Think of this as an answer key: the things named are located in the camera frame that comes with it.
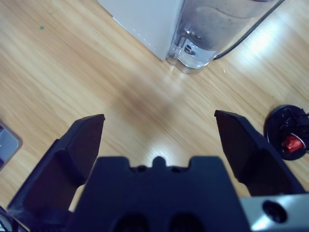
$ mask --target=black round object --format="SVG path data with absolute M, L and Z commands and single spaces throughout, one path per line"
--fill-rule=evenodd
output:
M 266 118 L 264 124 L 264 136 L 268 142 L 276 149 L 284 160 L 295 160 L 303 157 L 306 154 L 305 150 L 298 150 L 292 153 L 286 152 L 282 143 L 287 137 L 287 134 L 282 133 L 281 127 L 283 125 L 294 126 L 295 122 L 292 115 L 305 115 L 305 111 L 294 105 L 283 105 L 272 111 Z M 308 117 L 300 119 L 302 123 L 309 123 Z
M 288 219 L 285 209 L 277 202 L 265 201 L 263 203 L 263 211 L 270 219 L 277 223 L 284 223 Z

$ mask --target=screw hole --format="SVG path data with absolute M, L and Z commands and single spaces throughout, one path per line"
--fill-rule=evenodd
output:
M 147 167 L 144 166 L 144 165 L 140 165 L 140 166 L 138 166 L 136 169 L 137 169 L 137 171 L 138 171 L 139 173 L 143 173 L 143 172 L 145 172 L 145 171 L 147 170 Z
M 148 223 L 142 214 L 125 215 L 116 225 L 114 232 L 148 232 Z
M 171 168 L 171 171 L 172 171 L 173 173 L 181 173 L 181 172 L 182 172 L 182 170 L 181 170 L 180 168 L 177 168 L 177 167 L 172 167 L 172 168 Z
M 284 223 L 288 219 L 285 209 L 277 202 L 265 201 L 263 203 L 263 211 L 270 219 L 277 223 Z
M 204 232 L 200 220 L 188 213 L 178 214 L 171 221 L 169 232 Z

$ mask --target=gray object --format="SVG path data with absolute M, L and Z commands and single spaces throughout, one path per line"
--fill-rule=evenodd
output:
M 21 139 L 0 122 L 0 171 L 22 146 Z
M 309 231 L 309 194 L 248 197 L 241 198 L 240 202 L 252 231 Z M 269 202 L 278 204 L 284 212 L 273 208 L 267 214 L 265 204 Z M 269 214 L 277 214 L 275 220 Z

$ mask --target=black cable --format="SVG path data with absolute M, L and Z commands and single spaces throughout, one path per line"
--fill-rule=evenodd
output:
M 281 5 L 285 0 L 280 0 L 277 2 L 269 11 L 266 12 L 265 15 L 263 15 L 236 43 L 234 43 L 232 46 L 230 46 L 227 50 L 224 52 L 218 54 L 215 56 L 215 59 L 219 59 L 221 57 L 224 57 L 226 54 L 231 52 L 235 47 L 237 47 L 241 42 L 243 42 L 250 34 L 253 32 L 263 21 L 266 19 L 274 10 L 277 9 L 278 6 Z

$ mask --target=red part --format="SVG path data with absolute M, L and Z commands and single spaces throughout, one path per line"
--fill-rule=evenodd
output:
M 305 146 L 303 142 L 294 135 L 289 135 L 283 143 L 283 149 L 288 153 L 292 153 L 304 148 Z

